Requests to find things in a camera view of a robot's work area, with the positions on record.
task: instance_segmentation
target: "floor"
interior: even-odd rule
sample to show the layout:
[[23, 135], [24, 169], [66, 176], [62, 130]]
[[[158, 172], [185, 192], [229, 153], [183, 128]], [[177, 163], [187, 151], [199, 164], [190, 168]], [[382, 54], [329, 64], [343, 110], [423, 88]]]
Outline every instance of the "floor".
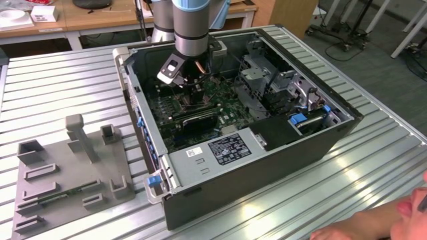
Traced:
[[[334, 0], [321, 0], [323, 9], [330, 9]], [[341, 14], [347, 1], [342, 0], [335, 14]], [[358, 2], [357, 8], [349, 19], [353, 26], [363, 3]], [[366, 29], [377, 10], [370, 8], [362, 22]], [[406, 37], [402, 32], [406, 24], [389, 15], [385, 15], [370, 34], [371, 42], [365, 51], [350, 61], [342, 62], [326, 55], [326, 48], [338, 42], [337, 38], [315, 32], [306, 36], [309, 46], [345, 72], [345, 74], [385, 103], [387, 107], [425, 134], [427, 135], [427, 82], [419, 79], [409, 70], [403, 57], [390, 57], [398, 44]], [[419, 33], [414, 42], [419, 42], [427, 35]], [[347, 59], [361, 50], [353, 48], [343, 52], [338, 47], [331, 47], [329, 53], [337, 59]]]

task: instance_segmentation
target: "side panel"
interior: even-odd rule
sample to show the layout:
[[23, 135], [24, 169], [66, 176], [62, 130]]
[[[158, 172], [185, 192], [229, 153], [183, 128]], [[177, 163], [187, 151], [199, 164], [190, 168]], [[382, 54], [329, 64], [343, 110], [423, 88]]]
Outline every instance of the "side panel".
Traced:
[[341, 127], [325, 131], [301, 144], [167, 199], [163, 202], [167, 229], [181, 227], [321, 160], [359, 121], [359, 119], [349, 121]]

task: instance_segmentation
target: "wheel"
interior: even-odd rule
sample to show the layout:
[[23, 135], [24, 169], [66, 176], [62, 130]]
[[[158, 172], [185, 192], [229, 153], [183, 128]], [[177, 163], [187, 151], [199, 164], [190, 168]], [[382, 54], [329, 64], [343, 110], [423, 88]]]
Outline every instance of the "wheel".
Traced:
[[345, 51], [345, 52], [349, 52], [351, 48], [353, 48], [351, 45], [345, 44], [345, 46], [343, 46], [343, 51]]
[[315, 31], [314, 31], [311, 28], [309, 28], [309, 30], [306, 31], [307, 36], [314, 35], [314, 32], [315, 32]]

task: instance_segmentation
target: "finger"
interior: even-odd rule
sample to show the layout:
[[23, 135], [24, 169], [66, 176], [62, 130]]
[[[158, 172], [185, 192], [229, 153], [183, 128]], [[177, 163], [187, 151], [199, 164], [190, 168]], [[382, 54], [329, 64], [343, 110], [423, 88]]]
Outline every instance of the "finger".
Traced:
[[317, 236], [319, 236], [319, 234], [323, 232], [323, 229], [318, 229], [317, 231], [314, 231], [310, 235], [310, 240], [314, 240]]
[[319, 233], [319, 235], [315, 236], [311, 240], [329, 240], [330, 239], [331, 232], [323, 231]]

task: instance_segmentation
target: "wooden desk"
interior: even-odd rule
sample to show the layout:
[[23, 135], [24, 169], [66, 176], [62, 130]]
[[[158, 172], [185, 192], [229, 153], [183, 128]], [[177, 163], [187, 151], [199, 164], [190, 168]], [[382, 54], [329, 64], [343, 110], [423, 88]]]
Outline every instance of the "wooden desk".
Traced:
[[[72, 50], [82, 50], [80, 36], [141, 29], [134, 0], [114, 0], [111, 8], [94, 10], [92, 13], [76, 7], [72, 0], [58, 0], [55, 6], [60, 9], [58, 22], [35, 23], [35, 27], [0, 32], [0, 45], [67, 38]], [[242, 2], [233, 4], [227, 19], [243, 18], [242, 28], [250, 28], [257, 10], [255, 5], [250, 6]], [[147, 17], [145, 20], [146, 27], [154, 28], [155, 19]], [[50, 33], [39, 32], [42, 28], [58, 30]]]
[[62, 2], [68, 31], [139, 24], [134, 0], [114, 0], [111, 7], [94, 10], [92, 13], [88, 13], [90, 10], [75, 6], [74, 0], [62, 0]]
[[0, 31], [0, 45], [66, 37], [67, 22], [63, 1], [58, 0], [52, 5], [56, 6], [59, 12], [58, 21], [35, 22], [34, 27]]

